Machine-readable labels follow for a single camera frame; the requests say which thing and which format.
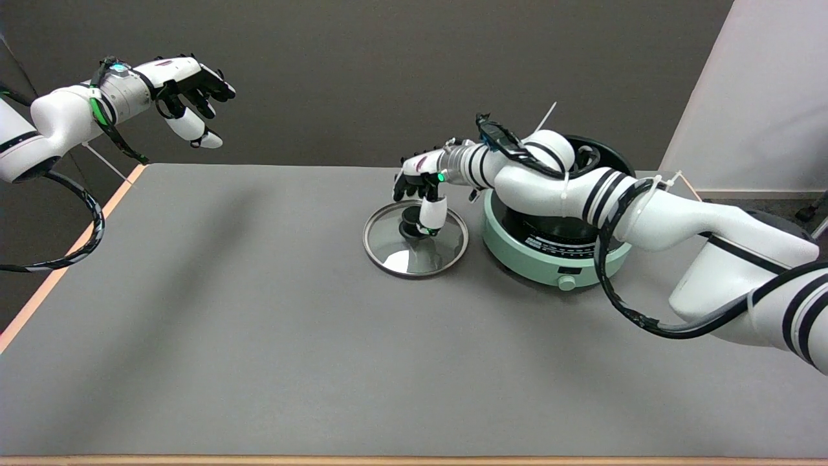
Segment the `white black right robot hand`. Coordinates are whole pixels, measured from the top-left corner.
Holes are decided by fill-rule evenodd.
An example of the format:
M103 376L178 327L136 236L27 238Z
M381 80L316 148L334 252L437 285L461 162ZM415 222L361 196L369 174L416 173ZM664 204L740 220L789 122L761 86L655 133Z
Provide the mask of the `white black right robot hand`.
M391 198L394 203L417 198L419 205L409 206L402 213L402 235L411 239L437 236L446 224L448 200L440 193L447 181L447 171L439 168L444 150L424 151L405 159L395 176Z

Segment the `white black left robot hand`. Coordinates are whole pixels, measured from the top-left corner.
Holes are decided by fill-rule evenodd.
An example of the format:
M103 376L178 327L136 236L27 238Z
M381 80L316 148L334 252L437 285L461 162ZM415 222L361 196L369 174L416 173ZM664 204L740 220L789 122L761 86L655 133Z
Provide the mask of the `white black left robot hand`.
M220 70L212 70L195 56L180 55L158 57L132 71L144 80L158 114L190 147L222 147L222 138L205 123L216 117L213 100L228 102L236 97Z

